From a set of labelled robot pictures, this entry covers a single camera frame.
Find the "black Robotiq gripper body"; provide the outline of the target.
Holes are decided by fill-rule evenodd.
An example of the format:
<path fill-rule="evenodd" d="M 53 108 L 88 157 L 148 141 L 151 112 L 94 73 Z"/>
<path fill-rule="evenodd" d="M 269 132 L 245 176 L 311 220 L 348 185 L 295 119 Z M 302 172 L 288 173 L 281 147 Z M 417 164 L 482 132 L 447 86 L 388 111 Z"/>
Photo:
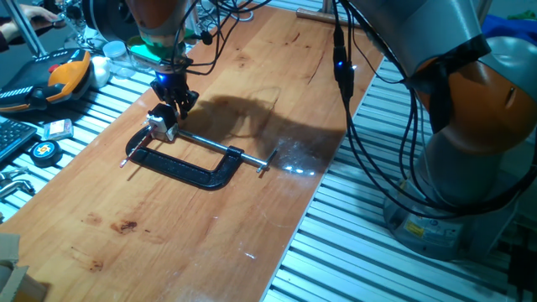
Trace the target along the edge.
<path fill-rule="evenodd" d="M 189 87 L 187 75 L 182 68 L 178 70 L 156 70 L 151 88 L 160 100 L 185 100 Z"/>

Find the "bare person hand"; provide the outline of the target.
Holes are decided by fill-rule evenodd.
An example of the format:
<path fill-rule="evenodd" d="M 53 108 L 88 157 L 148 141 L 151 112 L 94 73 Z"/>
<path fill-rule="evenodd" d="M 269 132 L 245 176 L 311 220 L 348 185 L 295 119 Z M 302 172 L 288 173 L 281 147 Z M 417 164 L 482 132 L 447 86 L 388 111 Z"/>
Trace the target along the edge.
<path fill-rule="evenodd" d="M 56 14 L 40 6 L 20 4 L 19 7 L 22 9 L 23 15 L 33 25 L 50 26 L 59 20 Z"/>

